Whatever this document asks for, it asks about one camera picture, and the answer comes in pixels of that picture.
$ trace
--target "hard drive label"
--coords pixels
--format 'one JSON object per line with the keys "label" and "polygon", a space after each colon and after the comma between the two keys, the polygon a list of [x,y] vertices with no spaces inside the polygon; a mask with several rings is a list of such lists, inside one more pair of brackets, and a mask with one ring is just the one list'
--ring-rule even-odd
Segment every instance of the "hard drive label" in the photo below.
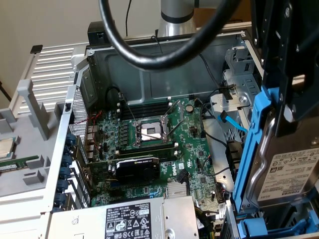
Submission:
{"label": "hard drive label", "polygon": [[258,201],[300,194],[319,160],[319,148],[274,155]]}
{"label": "hard drive label", "polygon": [[107,209],[105,239],[150,238],[152,238],[150,203]]}

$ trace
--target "chip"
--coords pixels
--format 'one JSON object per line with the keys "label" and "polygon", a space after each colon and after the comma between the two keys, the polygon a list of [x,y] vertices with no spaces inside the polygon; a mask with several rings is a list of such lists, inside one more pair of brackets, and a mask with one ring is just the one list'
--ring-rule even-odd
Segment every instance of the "chip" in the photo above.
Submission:
{"label": "chip", "polygon": [[206,183],[206,178],[200,178],[201,183]]}

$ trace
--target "white wall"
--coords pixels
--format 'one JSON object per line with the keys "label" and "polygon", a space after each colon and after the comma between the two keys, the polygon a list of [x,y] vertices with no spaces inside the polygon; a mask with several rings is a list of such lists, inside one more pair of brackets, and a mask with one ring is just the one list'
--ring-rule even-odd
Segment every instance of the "white wall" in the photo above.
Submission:
{"label": "white wall", "polygon": [[[125,35],[129,0],[109,0],[119,32]],[[160,24],[160,0],[133,0],[129,35],[153,33]],[[98,0],[0,0],[0,81],[13,95],[33,45],[86,42],[87,28],[101,20]],[[0,93],[0,109],[8,101]]]}

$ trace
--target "power supply label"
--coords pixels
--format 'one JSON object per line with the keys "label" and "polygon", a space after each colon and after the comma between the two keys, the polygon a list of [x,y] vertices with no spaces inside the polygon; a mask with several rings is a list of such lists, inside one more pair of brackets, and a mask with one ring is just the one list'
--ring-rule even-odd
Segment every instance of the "power supply label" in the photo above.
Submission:
{"label": "power supply label", "polygon": [[319,160],[319,148],[274,155],[258,201],[300,194]]}
{"label": "power supply label", "polygon": [[107,209],[105,239],[150,238],[152,238],[150,203]]}

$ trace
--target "green circuit board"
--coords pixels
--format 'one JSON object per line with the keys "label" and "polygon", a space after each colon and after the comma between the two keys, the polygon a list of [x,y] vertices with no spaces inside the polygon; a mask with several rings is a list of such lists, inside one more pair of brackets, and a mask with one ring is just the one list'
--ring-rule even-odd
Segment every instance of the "green circuit board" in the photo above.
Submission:
{"label": "green circuit board", "polygon": [[[91,169],[95,185],[91,202],[92,207],[134,198],[167,197],[167,184],[176,182],[179,172],[182,169],[186,169],[191,174],[190,194],[193,196],[194,202],[203,210],[217,210],[217,200],[211,199],[211,193],[215,191],[214,178],[203,175],[196,164],[197,158],[200,163],[203,163],[210,155],[207,139],[206,137],[201,137],[200,108],[196,108],[194,100],[189,100],[188,98],[171,100],[173,104],[176,101],[180,102],[176,104],[175,108],[168,115],[167,125],[169,130],[181,121],[181,111],[183,121],[170,135],[167,149],[116,156],[117,146],[123,151],[137,148],[134,147],[136,140],[135,127],[132,125],[134,120],[118,121],[113,116],[114,112],[104,112],[95,122],[95,125],[98,125],[100,131],[103,132],[97,143],[102,145],[107,143],[108,150],[107,152],[103,152],[103,157],[98,152],[95,152],[92,162],[87,164]],[[193,107],[193,112],[187,113],[185,107],[190,105]],[[190,127],[196,128],[197,132],[191,131]],[[127,138],[124,142],[125,145],[123,145],[123,137]],[[174,147],[174,143],[176,142],[178,143],[178,148]],[[118,185],[114,179],[108,178],[108,164],[113,161],[147,156],[165,159],[164,162],[160,163],[160,178],[154,180],[152,183]],[[206,163],[204,170],[208,173],[214,173],[213,167],[209,163]]]}

